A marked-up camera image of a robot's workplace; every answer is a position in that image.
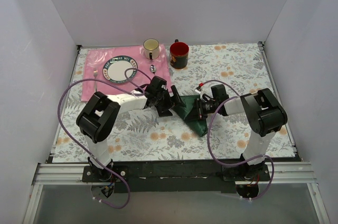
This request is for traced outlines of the dark green cloth napkin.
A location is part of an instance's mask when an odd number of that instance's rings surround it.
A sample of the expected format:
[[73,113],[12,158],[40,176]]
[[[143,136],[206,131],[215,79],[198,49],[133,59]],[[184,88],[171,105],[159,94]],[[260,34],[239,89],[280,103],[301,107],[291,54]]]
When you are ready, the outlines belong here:
[[179,116],[181,120],[191,129],[198,137],[203,137],[208,132],[206,120],[188,120],[188,114],[193,110],[194,101],[198,99],[199,95],[181,96],[185,107],[175,106],[172,110]]

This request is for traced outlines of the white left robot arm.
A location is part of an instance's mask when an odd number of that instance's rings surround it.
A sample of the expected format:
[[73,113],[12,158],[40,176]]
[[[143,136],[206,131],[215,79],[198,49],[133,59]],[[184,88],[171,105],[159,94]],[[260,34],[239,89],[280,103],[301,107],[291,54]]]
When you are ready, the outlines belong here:
[[102,182],[112,177],[113,161],[109,154],[107,138],[117,116],[133,110],[155,107],[160,117],[172,116],[171,109],[185,107],[177,88],[172,85],[169,93],[167,81],[154,76],[150,83],[136,86],[127,94],[105,95],[95,92],[76,120],[87,140],[88,163],[92,174]]

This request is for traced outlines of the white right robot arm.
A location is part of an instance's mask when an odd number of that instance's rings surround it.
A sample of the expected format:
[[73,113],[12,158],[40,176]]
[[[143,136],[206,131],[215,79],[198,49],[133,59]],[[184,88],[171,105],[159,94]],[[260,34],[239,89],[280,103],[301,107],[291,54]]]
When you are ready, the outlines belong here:
[[213,97],[194,101],[194,118],[205,120],[212,114],[230,116],[245,114],[251,133],[239,162],[222,163],[213,154],[211,157],[221,165],[222,175],[227,179],[251,180],[266,171],[267,148],[275,134],[287,123],[287,114],[270,89],[265,88],[254,94],[229,97],[223,85],[212,87]]

